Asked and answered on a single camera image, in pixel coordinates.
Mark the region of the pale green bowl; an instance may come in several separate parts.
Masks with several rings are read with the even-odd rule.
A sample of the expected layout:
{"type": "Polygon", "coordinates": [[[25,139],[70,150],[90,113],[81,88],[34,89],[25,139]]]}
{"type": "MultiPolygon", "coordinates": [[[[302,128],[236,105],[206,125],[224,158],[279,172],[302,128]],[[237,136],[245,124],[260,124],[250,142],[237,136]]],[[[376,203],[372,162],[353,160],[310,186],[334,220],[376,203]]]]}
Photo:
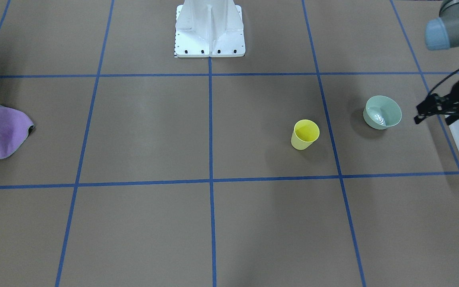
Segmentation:
{"type": "Polygon", "coordinates": [[[371,128],[385,130],[400,123],[402,111],[393,99],[377,95],[365,103],[363,119],[371,128]]]}

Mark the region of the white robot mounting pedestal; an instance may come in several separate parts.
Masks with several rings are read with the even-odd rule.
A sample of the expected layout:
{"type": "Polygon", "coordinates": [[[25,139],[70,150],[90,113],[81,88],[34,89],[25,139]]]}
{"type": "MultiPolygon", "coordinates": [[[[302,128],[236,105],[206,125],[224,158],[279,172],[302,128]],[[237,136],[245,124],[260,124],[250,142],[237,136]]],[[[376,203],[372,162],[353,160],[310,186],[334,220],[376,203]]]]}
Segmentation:
{"type": "Polygon", "coordinates": [[[186,0],[175,16],[175,57],[245,56],[242,7],[233,0],[186,0]]]}

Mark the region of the yellow plastic cup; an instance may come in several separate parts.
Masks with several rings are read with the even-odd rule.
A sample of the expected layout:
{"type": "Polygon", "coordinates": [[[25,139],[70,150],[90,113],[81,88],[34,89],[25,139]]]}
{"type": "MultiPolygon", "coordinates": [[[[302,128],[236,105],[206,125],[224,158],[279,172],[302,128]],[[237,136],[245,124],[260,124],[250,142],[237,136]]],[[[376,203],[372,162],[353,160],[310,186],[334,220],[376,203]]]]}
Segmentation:
{"type": "Polygon", "coordinates": [[[320,136],[319,126],[308,119],[299,120],[293,129],[291,145],[294,149],[304,150],[320,136]]]}

